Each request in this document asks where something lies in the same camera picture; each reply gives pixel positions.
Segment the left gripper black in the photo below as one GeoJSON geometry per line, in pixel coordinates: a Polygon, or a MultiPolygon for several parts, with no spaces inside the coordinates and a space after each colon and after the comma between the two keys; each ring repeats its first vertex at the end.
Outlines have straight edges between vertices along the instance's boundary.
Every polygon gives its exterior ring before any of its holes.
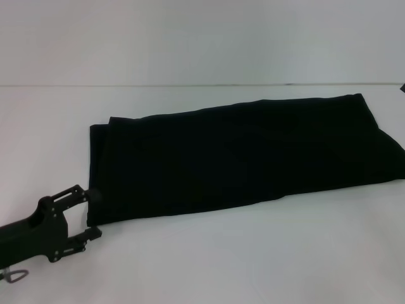
{"type": "Polygon", "coordinates": [[[97,189],[84,190],[79,185],[40,199],[29,217],[1,227],[1,268],[41,255],[53,263],[61,258],[61,252],[72,255],[85,251],[89,241],[102,236],[101,230],[91,227],[68,237],[67,221],[59,210],[101,201],[97,189]]]}

